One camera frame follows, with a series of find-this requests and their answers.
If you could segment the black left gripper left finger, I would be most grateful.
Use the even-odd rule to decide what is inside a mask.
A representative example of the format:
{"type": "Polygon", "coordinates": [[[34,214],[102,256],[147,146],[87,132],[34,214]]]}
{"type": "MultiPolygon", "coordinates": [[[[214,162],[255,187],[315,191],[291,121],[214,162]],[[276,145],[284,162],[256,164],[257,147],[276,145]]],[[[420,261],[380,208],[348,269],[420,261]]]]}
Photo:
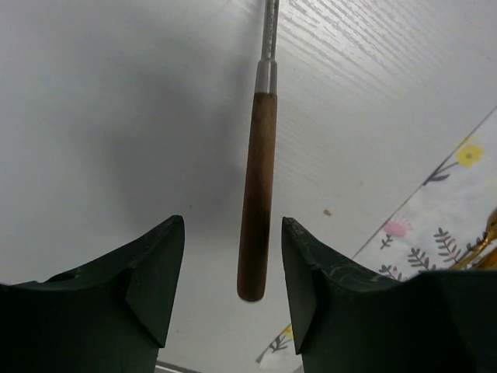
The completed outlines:
{"type": "Polygon", "coordinates": [[[47,281],[1,287],[3,372],[153,372],[185,245],[174,215],[47,281]]]}

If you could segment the gold spoon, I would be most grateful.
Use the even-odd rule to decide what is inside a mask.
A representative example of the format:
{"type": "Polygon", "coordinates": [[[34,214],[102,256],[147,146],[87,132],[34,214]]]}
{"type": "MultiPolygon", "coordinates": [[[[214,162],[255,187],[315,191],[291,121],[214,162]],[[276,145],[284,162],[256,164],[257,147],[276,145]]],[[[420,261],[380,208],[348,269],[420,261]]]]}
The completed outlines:
{"type": "Polygon", "coordinates": [[[467,269],[495,269],[496,268],[496,249],[493,249],[489,254],[480,259],[476,264],[474,260],[487,249],[492,242],[496,240],[496,209],[488,217],[484,238],[470,253],[459,263],[450,267],[451,270],[467,269]]]}

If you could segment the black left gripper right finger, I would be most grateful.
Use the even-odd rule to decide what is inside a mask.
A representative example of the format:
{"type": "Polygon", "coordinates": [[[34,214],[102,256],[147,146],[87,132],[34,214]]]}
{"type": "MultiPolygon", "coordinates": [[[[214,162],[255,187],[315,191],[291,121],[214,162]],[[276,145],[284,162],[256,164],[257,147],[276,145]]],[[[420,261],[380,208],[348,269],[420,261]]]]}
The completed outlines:
{"type": "Polygon", "coordinates": [[[282,254],[294,346],[306,372],[494,372],[496,272],[404,282],[318,241],[293,218],[282,254]]]}

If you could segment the wooden handled metal spatula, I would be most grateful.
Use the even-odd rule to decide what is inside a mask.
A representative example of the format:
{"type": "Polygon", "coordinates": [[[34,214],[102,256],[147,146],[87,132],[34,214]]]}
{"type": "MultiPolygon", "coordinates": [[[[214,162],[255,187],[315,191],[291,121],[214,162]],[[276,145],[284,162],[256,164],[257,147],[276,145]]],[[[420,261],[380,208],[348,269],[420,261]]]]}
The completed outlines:
{"type": "Polygon", "coordinates": [[[237,272],[238,297],[246,302],[260,301],[266,288],[276,149],[279,7],[278,1],[265,2],[252,102],[237,272]]]}

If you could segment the floral patterned placemat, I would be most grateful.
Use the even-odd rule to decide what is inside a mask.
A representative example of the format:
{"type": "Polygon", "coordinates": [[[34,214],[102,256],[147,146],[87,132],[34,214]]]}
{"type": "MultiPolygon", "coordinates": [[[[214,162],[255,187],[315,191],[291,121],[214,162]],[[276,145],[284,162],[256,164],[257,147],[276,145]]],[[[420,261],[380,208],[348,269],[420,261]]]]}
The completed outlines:
{"type": "MultiPolygon", "coordinates": [[[[460,147],[384,223],[353,257],[377,274],[404,282],[438,270],[451,270],[483,238],[496,209],[496,116],[488,115],[460,147]]],[[[473,262],[496,249],[492,242],[473,262]]],[[[495,269],[461,269],[494,270],[495,269]]],[[[266,370],[293,372],[303,367],[294,346],[292,323],[258,358],[266,370]]]]}

